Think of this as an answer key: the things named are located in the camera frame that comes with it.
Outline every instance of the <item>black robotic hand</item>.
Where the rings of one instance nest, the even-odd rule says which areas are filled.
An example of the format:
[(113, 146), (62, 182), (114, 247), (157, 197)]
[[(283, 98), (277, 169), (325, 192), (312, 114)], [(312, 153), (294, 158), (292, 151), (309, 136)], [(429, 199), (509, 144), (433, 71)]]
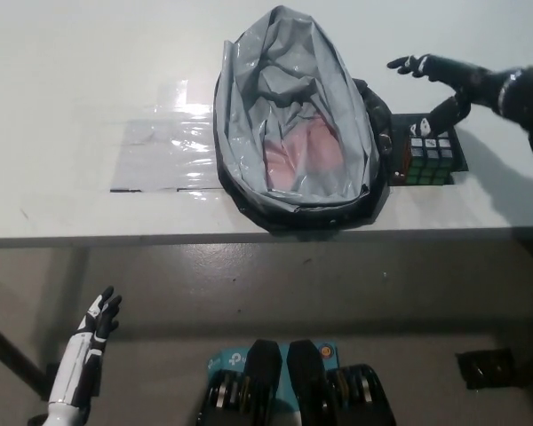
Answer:
[(533, 147), (533, 67), (493, 72), (465, 62), (435, 55), (420, 58), (405, 56), (387, 64), (399, 74), (427, 76), (431, 82), (442, 82), (456, 94), (442, 102), (411, 133), (437, 136), (470, 113), (471, 105), (491, 108), (494, 113), (520, 124), (529, 133)]

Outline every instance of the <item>table leg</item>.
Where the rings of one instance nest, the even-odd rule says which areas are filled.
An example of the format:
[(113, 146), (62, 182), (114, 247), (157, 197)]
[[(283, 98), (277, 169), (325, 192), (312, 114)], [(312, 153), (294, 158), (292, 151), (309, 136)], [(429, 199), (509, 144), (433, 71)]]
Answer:
[(0, 362), (8, 367), (43, 400), (49, 398), (52, 384), (46, 374), (0, 333)]

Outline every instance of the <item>pink object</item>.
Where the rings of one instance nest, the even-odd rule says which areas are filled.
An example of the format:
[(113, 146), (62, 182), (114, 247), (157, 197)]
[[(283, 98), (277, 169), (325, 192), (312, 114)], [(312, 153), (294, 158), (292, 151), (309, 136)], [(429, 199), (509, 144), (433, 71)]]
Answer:
[(297, 174), (330, 171), (343, 163), (334, 131), (320, 115), (298, 124), (283, 140), (265, 141), (269, 189), (289, 191)]

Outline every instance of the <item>rubik's cube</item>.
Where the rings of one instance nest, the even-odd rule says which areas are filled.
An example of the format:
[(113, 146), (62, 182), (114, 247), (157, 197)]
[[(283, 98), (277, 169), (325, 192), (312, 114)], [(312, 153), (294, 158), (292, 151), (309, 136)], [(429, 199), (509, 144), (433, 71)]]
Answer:
[(402, 161), (406, 185), (444, 185), (453, 166), (454, 152), (448, 134), (409, 138)]

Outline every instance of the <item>teal box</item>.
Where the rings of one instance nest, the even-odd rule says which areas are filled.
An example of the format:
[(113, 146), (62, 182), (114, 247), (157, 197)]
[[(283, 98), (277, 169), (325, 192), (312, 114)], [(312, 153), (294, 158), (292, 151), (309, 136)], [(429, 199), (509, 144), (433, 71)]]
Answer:
[[(334, 343), (317, 343), (315, 346), (320, 351), (323, 364), (326, 370), (338, 368), (338, 350)], [(298, 401), (296, 395), (292, 390), (290, 383), (290, 375), (288, 373), (288, 366), (286, 365), (286, 356), (288, 355), (289, 345), (287, 343), (279, 344), (282, 356), (282, 370), (281, 380), (278, 383), (278, 391), (276, 392), (276, 403), (274, 404), (275, 413), (292, 413), (299, 411)], [(249, 348), (230, 348), (225, 349), (211, 358), (207, 364), (207, 376), (210, 380), (215, 372), (219, 370), (231, 370), (239, 373), (243, 372), (245, 361), (247, 360), (247, 352)]]

